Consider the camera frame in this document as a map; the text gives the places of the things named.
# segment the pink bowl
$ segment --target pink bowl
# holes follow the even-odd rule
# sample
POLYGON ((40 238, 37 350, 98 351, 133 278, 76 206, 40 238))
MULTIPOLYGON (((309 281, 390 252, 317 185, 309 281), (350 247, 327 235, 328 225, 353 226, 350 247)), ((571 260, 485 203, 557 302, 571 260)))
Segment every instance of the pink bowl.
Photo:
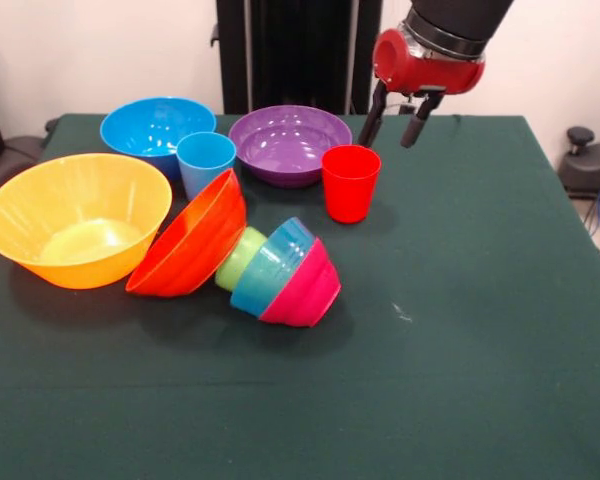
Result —
POLYGON ((291 327, 313 327, 340 293, 338 272, 316 238, 291 280, 264 311, 260 321, 291 327))

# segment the bowl rim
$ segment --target bowl rim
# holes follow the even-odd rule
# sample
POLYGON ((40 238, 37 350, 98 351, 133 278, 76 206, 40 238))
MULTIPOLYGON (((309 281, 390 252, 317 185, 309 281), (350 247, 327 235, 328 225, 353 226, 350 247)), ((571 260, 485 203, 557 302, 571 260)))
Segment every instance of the bowl rim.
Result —
MULTIPOLYGON (((263 108, 259 108, 257 110, 253 110, 245 115, 243 115, 242 117, 240 117, 229 129, 229 133, 227 134, 227 137, 229 137, 229 139, 236 145, 236 149, 239 152, 240 151, 240 145, 234 138, 233 138, 233 133, 234 133, 234 129, 236 127, 238 127, 239 125, 241 125, 244 121, 246 121, 247 118, 249 118, 251 115, 255 114, 256 112, 266 112, 269 110, 278 110, 281 108, 299 108, 301 110, 308 110, 308 111, 313 111, 313 112, 319 112, 321 114, 324 114, 325 116, 331 117, 333 120, 335 120, 336 123, 340 124, 341 126, 344 126, 344 128, 346 129, 346 132, 348 134, 347 138, 348 141, 346 143, 342 143, 340 145, 334 145, 330 148, 334 148, 337 146, 341 146, 341 145, 351 145, 353 142, 353 132, 351 131, 351 128, 349 128, 349 125, 346 124, 346 122, 344 120, 342 120, 340 117, 338 117, 337 115, 334 115, 331 112, 327 112, 326 110, 322 110, 320 108, 316 108, 316 107, 310 107, 308 105, 295 105, 295 104, 289 104, 289 105, 272 105, 270 107, 263 107, 263 108)), ((268 170, 262 167, 259 167, 253 163, 251 163, 250 161, 248 161, 247 159, 242 158, 239 154, 236 154, 236 156, 238 157, 238 159, 244 163, 245 165, 247 165, 250 168, 257 168, 260 171, 263 172, 267 172, 267 173, 273 173, 273 174, 279 174, 279 175, 286 175, 286 176, 296 176, 296 175, 302 175, 302 174, 307 174, 307 173, 315 173, 315 172, 319 172, 322 170, 322 162, 320 162, 320 166, 318 168, 313 168, 311 170, 303 170, 301 172, 298 171, 284 171, 284 172, 275 172, 273 170, 268 170)))
POLYGON ((334 178, 338 178, 340 180, 347 180, 347 181, 356 181, 356 180, 367 180, 370 178, 375 177, 376 175, 378 175, 378 173, 380 173, 380 170, 382 170, 382 158, 380 158, 380 155, 378 155, 378 153, 369 148, 369 147, 364 147, 362 145, 336 145, 335 147, 331 147, 329 150, 327 150, 326 152, 324 152, 324 155, 322 155, 322 161, 320 162, 322 165, 322 170, 326 173, 328 173, 329 175, 331 175, 334 178), (331 152, 331 154, 333 154, 333 152, 335 151, 339 151, 339 150, 361 150, 363 151, 365 154, 369 153, 371 154, 371 156, 373 157, 373 159, 376 161, 377 165, 375 166, 375 168, 373 169, 373 171, 368 174, 368 175, 363 175, 361 177, 347 177, 344 175, 341 175, 340 173, 337 173, 333 170, 333 168, 326 166, 325 165, 325 157, 331 152))
POLYGON ((44 268, 78 267, 81 265, 89 265, 92 263, 96 263, 96 262, 104 260, 105 258, 114 257, 114 256, 116 256, 122 252, 126 252, 126 251, 130 250, 131 248, 139 245, 140 243, 146 241, 152 235, 155 235, 154 232, 156 232, 158 230, 158 228, 160 228, 160 225, 162 224, 162 222, 168 215, 169 210, 171 209, 171 204, 173 203, 173 191, 171 190, 171 184, 169 183, 167 178, 162 174, 162 172, 160 170, 158 170, 156 167, 154 167, 153 165, 151 165, 143 160, 139 160, 137 158, 130 157, 127 155, 122 155, 122 154, 118 154, 118 153, 79 153, 79 154, 75 154, 75 155, 65 155, 64 157, 54 158, 52 160, 48 160, 48 161, 39 163, 38 165, 34 165, 33 167, 28 168, 27 170, 24 170, 23 172, 16 175, 15 177, 9 179, 7 182, 5 182, 0 187, 0 196, 4 195, 4 192, 6 191, 6 189, 13 183, 22 182, 22 181, 24 181, 24 180, 22 180, 23 178, 26 180, 27 177, 29 177, 31 175, 35 175, 39 170, 45 170, 47 168, 50 168, 49 167, 50 165, 53 166, 56 163, 77 162, 77 161, 80 161, 81 159, 84 159, 87 157, 100 157, 100 156, 115 157, 117 160, 123 160, 125 162, 135 163, 140 168, 145 168, 148 171, 151 171, 154 174, 156 174, 155 175, 156 180, 162 184, 162 187, 165 188, 165 191, 167 192, 169 201, 165 202, 164 212, 161 213, 160 219, 155 222, 155 225, 152 226, 152 228, 150 228, 146 233, 144 233, 138 240, 136 240, 133 243, 128 244, 123 250, 120 250, 119 252, 116 252, 112 255, 104 255, 102 257, 98 257, 98 258, 91 259, 88 261, 73 262, 73 263, 61 263, 61 264, 37 262, 37 261, 31 261, 31 260, 25 260, 22 258, 18 258, 17 256, 14 256, 11 254, 8 255, 4 252, 4 250, 2 248, 0 248, 0 255, 2 255, 5 258, 8 258, 9 260, 16 262, 20 265, 27 265, 27 266, 31 266, 31 267, 44 267, 44 268))
MULTIPOLYGON (((220 188, 220 190, 218 191, 218 194, 214 197, 213 201, 209 202, 209 204, 206 206, 206 208, 204 209, 204 212, 198 217, 198 219, 196 220, 195 224, 193 224, 191 226, 191 228, 182 236, 180 237, 180 239, 178 240, 178 242, 173 246, 173 248, 171 250, 169 250, 169 252, 164 255, 160 261, 156 262, 156 264, 145 274, 142 276, 142 278, 136 280, 133 285, 131 285, 131 280, 136 272, 136 270, 138 269, 138 267, 142 264, 142 262, 144 262, 145 258, 142 259, 142 262, 140 262, 140 264, 138 264, 136 266, 136 268, 133 270, 133 272, 131 272, 131 276, 129 277, 129 279, 127 280, 126 284, 125 284, 125 291, 127 292, 131 292, 133 293, 135 290, 137 290, 138 287, 140 287, 144 282, 146 282, 147 280, 149 280, 155 273, 156 270, 158 270, 160 267, 162 267, 162 265, 167 261, 167 259, 171 258, 171 256, 174 254, 174 252, 176 252, 184 243, 184 241, 188 238, 189 235, 191 235, 191 232, 193 232, 198 224, 200 223, 200 221, 209 213, 209 210, 211 210, 211 208, 213 208, 213 206, 218 202, 218 198, 220 198, 220 195, 222 195, 222 193, 228 188, 229 186, 229 182, 230 180, 233 178, 236 182, 236 185, 238 186, 238 191, 240 188, 240 183, 238 182, 238 177, 236 176, 235 172, 233 171, 233 168, 229 168, 227 170, 225 170, 224 172, 222 172, 220 175, 218 175, 211 183, 209 183, 209 185, 207 185, 198 195, 196 195, 196 197, 191 200, 181 211, 180 213, 178 213, 178 215, 176 215, 176 217, 169 223, 169 225, 167 226, 167 228, 165 228, 164 232, 162 232, 159 236, 159 238, 155 241, 155 243, 153 245, 151 245, 149 247, 149 250, 151 248, 153 248, 157 242, 160 241, 160 238, 162 238, 162 236, 164 236, 165 233, 167 233, 167 231, 172 227, 173 224, 175 224, 175 222, 185 214, 185 212, 187 210, 189 210, 190 208, 192 208, 192 205, 194 204, 194 202, 196 201, 196 199, 198 199, 200 197, 200 195, 202 195, 202 193, 204 192, 204 190, 206 190, 207 188, 209 188, 209 186, 211 184, 213 184, 216 181, 219 181, 221 179, 221 177, 227 177, 225 178, 223 181, 223 185, 220 188)), ((229 250, 229 253, 227 253, 227 256, 231 254, 231 252, 233 251, 233 248, 229 250)), ((211 277, 211 275, 213 275, 213 273, 215 272, 212 271, 209 274, 209 277, 211 277)))
POLYGON ((178 163, 180 165, 184 165, 187 168, 191 168, 193 170, 209 170, 209 171, 213 171, 213 170, 220 170, 223 168, 227 168, 227 166, 231 165, 235 158, 236 158, 236 154, 238 152, 238 149, 236 147, 236 144, 233 143, 233 140, 231 140, 229 137, 227 137, 226 135, 222 135, 221 133, 218 132, 194 132, 194 133, 190 133, 189 135, 185 135, 184 137, 182 137, 180 139, 180 141, 178 142, 178 145, 176 145, 176 157, 178 158, 178 163), (187 162, 186 160, 183 160, 180 157, 180 145, 183 145, 183 142, 185 140, 191 140, 192 137, 194 138, 202 138, 202 137, 211 137, 214 139, 218 139, 221 138, 221 141, 228 141, 228 145, 231 145, 231 150, 232 150, 232 155, 231 158, 229 160, 227 160, 226 162, 219 164, 219 165, 215 165, 213 167, 201 167, 199 165, 191 165, 190 162, 187 162))
POLYGON ((113 145, 111 145, 111 143, 107 140, 107 138, 104 135, 103 132, 103 128, 104 128, 104 124, 107 122, 107 120, 109 120, 110 117, 112 117, 114 114, 120 112, 121 110, 128 108, 132 105, 136 105, 138 103, 145 103, 145 102, 155 102, 156 100, 182 100, 188 103, 193 103, 199 107, 202 107, 203 110, 206 110, 206 112, 211 115, 211 118, 213 120, 213 126, 211 127, 211 132, 215 132, 216 128, 218 127, 218 119, 216 118, 215 113, 213 113, 213 111, 206 106, 203 103, 200 102, 196 102, 195 100, 192 100, 190 98, 186 98, 186 97, 177 97, 177 96, 156 96, 156 97, 147 97, 147 98, 141 98, 139 100, 134 100, 133 102, 129 102, 129 103, 125 103, 124 105, 120 105, 119 107, 115 108, 114 110, 112 110, 111 112, 109 112, 107 115, 105 115, 105 117, 102 119, 102 122, 100 122, 100 128, 99 128, 99 133, 100 133, 100 139, 104 142, 104 144, 109 147, 112 150, 115 150, 116 152, 119 152, 123 155, 133 155, 134 157, 140 157, 140 158, 160 158, 160 157, 170 157, 172 155, 176 155, 176 152, 172 152, 172 153, 150 153, 150 154, 143 154, 143 153, 136 153, 136 152, 131 152, 129 150, 125 150, 125 149, 120 149, 118 147, 114 147, 113 145))

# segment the bowl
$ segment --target bowl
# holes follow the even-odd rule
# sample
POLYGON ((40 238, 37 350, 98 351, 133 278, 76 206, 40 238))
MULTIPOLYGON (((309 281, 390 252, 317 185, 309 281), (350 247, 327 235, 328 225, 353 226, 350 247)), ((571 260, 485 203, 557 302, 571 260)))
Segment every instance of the bowl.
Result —
POLYGON ((233 169, 194 198, 151 246, 131 274, 127 292, 174 297, 193 292, 224 262, 247 226, 233 169))
POLYGON ((192 200, 214 178, 233 166, 236 146, 219 133, 198 132, 180 140, 176 155, 187 198, 192 200))
POLYGON ((216 117, 204 105, 186 98, 155 97, 111 112, 100 125, 100 137, 112 150, 149 162, 170 180, 178 180, 178 142, 215 128, 216 117))
POLYGON ((349 127, 335 115, 298 105, 251 112, 233 125, 229 138, 248 170, 283 188, 320 181, 324 152, 352 140, 349 127))
POLYGON ((58 158, 0 188, 0 254, 60 287, 100 287, 140 263, 170 207, 169 182, 145 162, 58 158))
POLYGON ((260 247, 240 277, 231 306, 260 317, 306 257, 315 237, 293 217, 260 247))
POLYGON ((266 323, 313 327, 327 313, 342 285, 319 238, 289 283, 260 317, 266 323))
POLYGON ((258 253, 258 250, 260 250, 260 247, 266 241, 267 237, 255 228, 245 228, 236 248, 233 249, 231 255, 220 265, 220 268, 216 270, 216 285, 233 292, 247 265, 249 265, 251 259, 258 253))

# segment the orange bowl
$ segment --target orange bowl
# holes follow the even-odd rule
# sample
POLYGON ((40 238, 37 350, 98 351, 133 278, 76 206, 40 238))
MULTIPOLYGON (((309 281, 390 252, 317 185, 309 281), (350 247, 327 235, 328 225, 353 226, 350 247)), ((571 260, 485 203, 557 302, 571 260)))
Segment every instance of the orange bowl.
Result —
POLYGON ((247 209, 233 169, 215 178, 176 217, 127 282, 127 292, 175 297, 202 285, 240 240, 247 209))
POLYGON ((57 158, 0 188, 0 254, 60 287, 100 287, 140 263, 170 207, 169 182, 141 160, 57 158))

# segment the cup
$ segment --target cup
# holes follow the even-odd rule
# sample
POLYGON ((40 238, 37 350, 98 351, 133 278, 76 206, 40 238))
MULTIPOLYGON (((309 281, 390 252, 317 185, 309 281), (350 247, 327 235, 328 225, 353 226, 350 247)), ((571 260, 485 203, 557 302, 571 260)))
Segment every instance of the cup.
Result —
POLYGON ((247 265, 266 241, 267 237, 258 230, 247 227, 242 232, 238 245, 233 249, 229 258, 216 270, 216 285, 233 292, 247 265))
POLYGON ((214 132, 197 132, 184 137, 176 149, 187 198, 193 200, 218 175, 233 166, 236 146, 214 132))
POLYGON ((367 216, 382 168, 376 152, 360 145, 333 147, 322 156, 327 213, 336 222, 357 223, 367 216))

